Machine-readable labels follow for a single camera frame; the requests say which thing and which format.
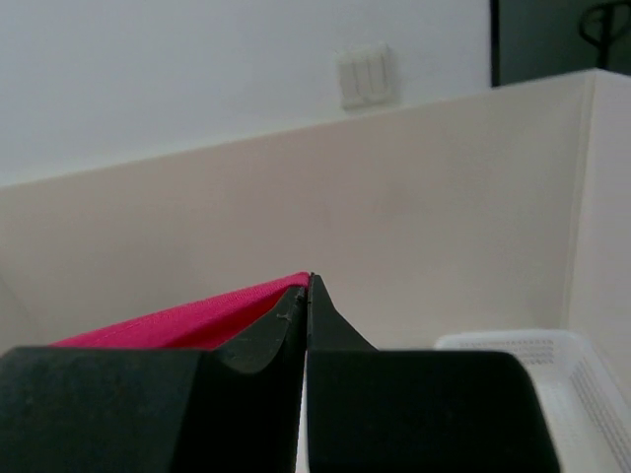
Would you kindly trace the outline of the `pink t shirt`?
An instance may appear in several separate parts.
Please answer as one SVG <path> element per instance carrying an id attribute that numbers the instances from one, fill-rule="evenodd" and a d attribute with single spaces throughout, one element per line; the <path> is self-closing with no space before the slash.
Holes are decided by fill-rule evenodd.
<path id="1" fill-rule="evenodd" d="M 273 309 L 287 290 L 305 288 L 308 272 L 182 304 L 54 342 L 83 349 L 212 350 Z"/>

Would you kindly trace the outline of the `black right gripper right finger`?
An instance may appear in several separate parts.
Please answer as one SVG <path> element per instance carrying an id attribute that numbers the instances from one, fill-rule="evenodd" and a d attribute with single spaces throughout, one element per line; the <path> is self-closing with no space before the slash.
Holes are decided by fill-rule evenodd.
<path id="1" fill-rule="evenodd" d="M 381 350 L 308 288 L 307 451 L 313 472 L 557 472 L 533 381 L 513 355 Z"/>

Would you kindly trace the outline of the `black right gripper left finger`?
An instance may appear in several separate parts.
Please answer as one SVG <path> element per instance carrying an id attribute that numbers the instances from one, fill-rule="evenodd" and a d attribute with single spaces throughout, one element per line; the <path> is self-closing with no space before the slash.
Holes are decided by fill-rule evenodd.
<path id="1" fill-rule="evenodd" d="M 5 472 L 292 472 L 306 292 L 212 351 L 20 347 L 1 359 Z"/>

